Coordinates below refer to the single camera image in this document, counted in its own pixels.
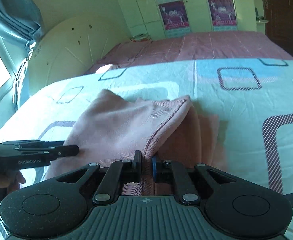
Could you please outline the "person's left hand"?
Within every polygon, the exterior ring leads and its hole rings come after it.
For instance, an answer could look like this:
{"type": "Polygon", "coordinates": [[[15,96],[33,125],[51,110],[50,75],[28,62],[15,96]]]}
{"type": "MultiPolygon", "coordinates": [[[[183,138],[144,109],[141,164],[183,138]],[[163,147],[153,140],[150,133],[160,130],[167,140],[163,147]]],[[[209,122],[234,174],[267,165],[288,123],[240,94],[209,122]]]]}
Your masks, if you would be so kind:
{"type": "Polygon", "coordinates": [[[7,189],[9,193],[20,189],[20,185],[26,182],[25,177],[20,171],[16,171],[12,176],[0,173],[0,189],[7,189]]]}

